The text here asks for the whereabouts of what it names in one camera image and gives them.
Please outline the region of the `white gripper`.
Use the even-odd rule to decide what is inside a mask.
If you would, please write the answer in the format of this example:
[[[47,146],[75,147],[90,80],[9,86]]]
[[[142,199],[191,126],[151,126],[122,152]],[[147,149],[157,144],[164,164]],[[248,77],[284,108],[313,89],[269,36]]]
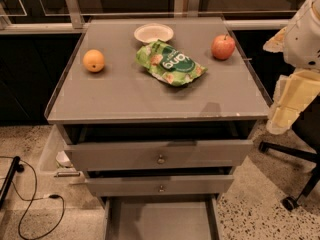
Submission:
[[[296,68],[320,68],[320,0],[306,0],[286,27],[264,45],[272,53],[283,51],[284,60]],[[274,135],[291,128],[299,115],[320,94],[320,72],[296,69],[276,83],[266,129]]]

